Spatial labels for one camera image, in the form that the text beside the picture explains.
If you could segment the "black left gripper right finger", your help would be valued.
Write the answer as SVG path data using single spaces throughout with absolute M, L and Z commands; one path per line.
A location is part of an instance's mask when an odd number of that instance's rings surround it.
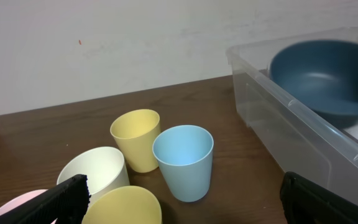
M 358 224 L 358 206 L 318 184 L 286 172 L 280 188 L 280 200 L 288 224 Z

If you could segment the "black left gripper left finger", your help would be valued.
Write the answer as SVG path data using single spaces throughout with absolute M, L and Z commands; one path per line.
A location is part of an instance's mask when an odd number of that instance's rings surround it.
M 87 176 L 77 174 L 0 215 L 0 224 L 81 224 L 91 195 Z

